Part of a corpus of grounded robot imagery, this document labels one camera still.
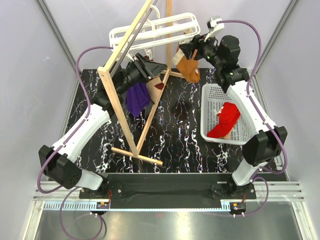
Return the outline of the beige striped sock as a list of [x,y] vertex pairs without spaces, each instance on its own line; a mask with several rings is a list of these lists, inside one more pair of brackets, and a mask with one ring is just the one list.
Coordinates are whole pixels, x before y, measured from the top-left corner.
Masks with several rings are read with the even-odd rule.
[[162,82],[159,76],[155,77],[154,79],[150,80],[147,84],[147,90],[150,96],[150,100],[152,104],[155,104],[158,96],[160,95],[162,89],[164,88],[164,83]]

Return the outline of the white plastic clip hanger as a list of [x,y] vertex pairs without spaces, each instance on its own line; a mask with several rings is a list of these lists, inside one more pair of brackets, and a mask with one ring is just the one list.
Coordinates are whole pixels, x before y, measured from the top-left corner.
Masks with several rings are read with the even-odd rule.
[[[152,11],[159,14],[156,6],[151,5]],[[130,25],[113,28],[109,32],[109,43],[113,51],[120,43]],[[196,16],[190,12],[150,20],[149,17],[143,24],[135,41],[129,49],[129,53],[139,50],[148,51],[161,45],[175,42],[184,43],[191,40],[201,31]]]

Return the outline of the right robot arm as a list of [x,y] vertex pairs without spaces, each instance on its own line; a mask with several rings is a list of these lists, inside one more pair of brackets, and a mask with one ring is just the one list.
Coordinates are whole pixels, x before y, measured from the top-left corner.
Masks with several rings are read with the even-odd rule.
[[257,101],[248,70],[238,65],[241,48],[235,36],[217,41],[197,35],[180,49],[187,59],[204,59],[215,69],[216,82],[205,84],[201,91],[201,136],[208,142],[242,147],[239,166],[226,182],[211,185],[212,196],[248,196],[257,172],[281,154],[288,132],[277,126]]

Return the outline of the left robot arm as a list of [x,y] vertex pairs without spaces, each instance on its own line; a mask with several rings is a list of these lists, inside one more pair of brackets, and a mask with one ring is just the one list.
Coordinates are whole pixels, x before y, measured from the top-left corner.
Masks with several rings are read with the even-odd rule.
[[167,69],[167,65],[154,62],[137,53],[126,68],[115,63],[111,69],[99,71],[103,89],[88,100],[86,111],[71,129],[52,146],[43,145],[38,151],[43,175],[65,189],[80,187],[90,190],[97,198],[108,193],[107,178],[76,165],[78,156],[98,129],[113,115],[125,122],[120,96],[137,83],[148,83]]

